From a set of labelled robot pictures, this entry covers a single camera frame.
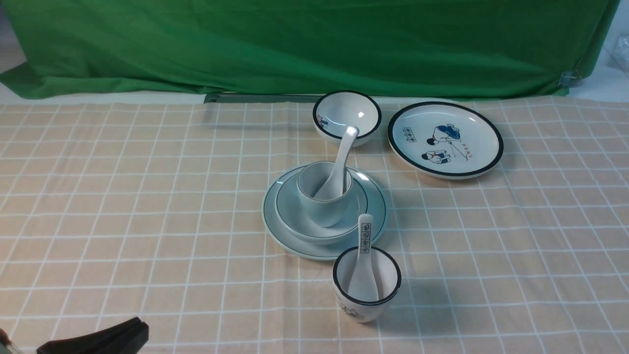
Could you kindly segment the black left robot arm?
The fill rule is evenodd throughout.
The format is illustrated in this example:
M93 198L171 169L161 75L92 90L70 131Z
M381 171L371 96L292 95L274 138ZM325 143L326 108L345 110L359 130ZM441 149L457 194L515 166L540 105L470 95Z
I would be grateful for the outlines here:
M148 324L134 317L104 330L65 340L47 341L38 354L137 354L150 338Z

